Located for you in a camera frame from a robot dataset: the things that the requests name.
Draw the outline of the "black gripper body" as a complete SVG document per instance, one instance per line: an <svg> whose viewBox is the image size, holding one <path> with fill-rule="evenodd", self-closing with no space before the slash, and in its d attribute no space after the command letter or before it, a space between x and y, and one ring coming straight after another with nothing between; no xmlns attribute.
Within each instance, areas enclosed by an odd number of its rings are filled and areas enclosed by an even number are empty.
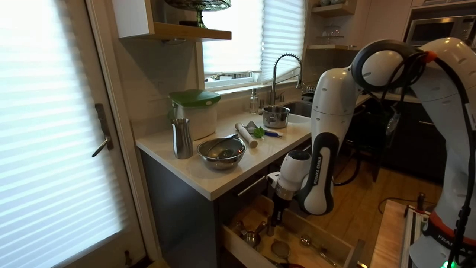
<svg viewBox="0 0 476 268"><path fill-rule="evenodd" d="M283 222L283 213L290 205L290 202L287 199L280 198L278 195L272 198L272 202L274 207L271 214L271 225L275 226Z"/></svg>

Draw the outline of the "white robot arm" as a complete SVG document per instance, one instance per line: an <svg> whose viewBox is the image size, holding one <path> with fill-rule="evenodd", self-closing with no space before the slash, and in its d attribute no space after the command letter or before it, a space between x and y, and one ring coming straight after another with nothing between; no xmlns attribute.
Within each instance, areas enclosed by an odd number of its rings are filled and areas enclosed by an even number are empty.
<svg viewBox="0 0 476 268"><path fill-rule="evenodd" d="M271 220L298 199L304 211L333 208L333 165L351 126L357 95L412 89L446 141L445 183L429 227L414 248L440 250L449 257L470 256L475 242L475 85L476 55L455 37L420 47L379 40L356 53L342 68L324 71L314 92L311 149L284 158Z"/></svg>

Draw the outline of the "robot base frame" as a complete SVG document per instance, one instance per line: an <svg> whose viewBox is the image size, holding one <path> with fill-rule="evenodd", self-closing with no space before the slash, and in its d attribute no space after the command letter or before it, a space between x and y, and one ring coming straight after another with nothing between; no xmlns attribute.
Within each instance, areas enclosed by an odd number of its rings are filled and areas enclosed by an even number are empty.
<svg viewBox="0 0 476 268"><path fill-rule="evenodd" d="M417 226L420 235L406 253L412 268L475 268L476 216L460 219L449 205L437 204Z"/></svg>

